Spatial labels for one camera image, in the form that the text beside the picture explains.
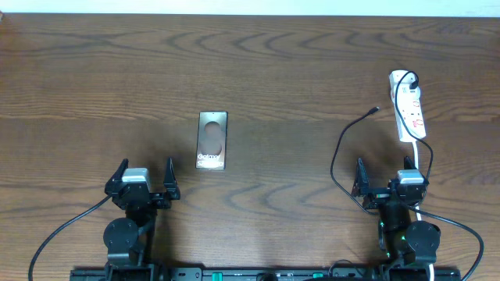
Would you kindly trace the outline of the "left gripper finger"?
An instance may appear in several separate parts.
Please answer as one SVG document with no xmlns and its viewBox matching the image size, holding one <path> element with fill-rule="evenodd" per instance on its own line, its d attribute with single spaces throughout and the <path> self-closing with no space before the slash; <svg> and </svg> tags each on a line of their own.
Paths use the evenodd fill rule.
<svg viewBox="0 0 500 281">
<path fill-rule="evenodd" d="M 163 186 L 168 194 L 179 194 L 177 179 L 173 171 L 173 159 L 168 158 L 166 162 L 166 172 L 163 180 Z"/>
<path fill-rule="evenodd" d="M 109 185 L 113 186 L 115 184 L 122 182 L 122 176 L 125 170 L 128 168 L 129 160 L 127 158 L 123 159 L 117 170 L 113 173 L 113 175 L 109 179 Z"/>
</svg>

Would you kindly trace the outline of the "Samsung Galaxy smartphone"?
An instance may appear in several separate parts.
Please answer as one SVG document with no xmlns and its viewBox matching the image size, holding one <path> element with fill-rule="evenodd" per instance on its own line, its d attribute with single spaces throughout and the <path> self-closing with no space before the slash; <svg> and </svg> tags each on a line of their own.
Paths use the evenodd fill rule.
<svg viewBox="0 0 500 281">
<path fill-rule="evenodd" d="M 228 113 L 200 112 L 196 150 L 197 169 L 224 170 L 226 167 Z"/>
</svg>

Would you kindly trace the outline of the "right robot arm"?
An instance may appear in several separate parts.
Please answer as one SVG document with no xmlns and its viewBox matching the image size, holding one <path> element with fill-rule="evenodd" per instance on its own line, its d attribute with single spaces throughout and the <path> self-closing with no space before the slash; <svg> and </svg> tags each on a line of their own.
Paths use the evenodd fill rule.
<svg viewBox="0 0 500 281">
<path fill-rule="evenodd" d="M 388 254 L 378 266 L 383 280 L 435 280 L 434 263 L 441 241 L 438 226 L 411 218 L 411 208 L 424 199 L 429 182 L 404 158 L 404 169 L 397 171 L 386 187 L 371 187 L 366 167 L 359 159 L 351 195 L 362 198 L 362 207 L 379 216 L 379 245 Z"/>
</svg>

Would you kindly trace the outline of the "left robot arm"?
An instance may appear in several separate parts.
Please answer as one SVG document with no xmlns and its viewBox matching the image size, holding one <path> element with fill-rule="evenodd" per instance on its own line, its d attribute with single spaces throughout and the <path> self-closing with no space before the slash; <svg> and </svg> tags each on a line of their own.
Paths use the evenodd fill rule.
<svg viewBox="0 0 500 281">
<path fill-rule="evenodd" d="M 105 194 L 120 209 L 123 218 L 111 221 L 103 233 L 107 247 L 106 280 L 164 280 L 166 270 L 151 259 L 157 212 L 171 208 L 180 199 L 173 172 L 173 160 L 167 159 L 163 180 L 165 190 L 152 192 L 149 171 L 130 168 L 125 158 L 105 184 Z"/>
</svg>

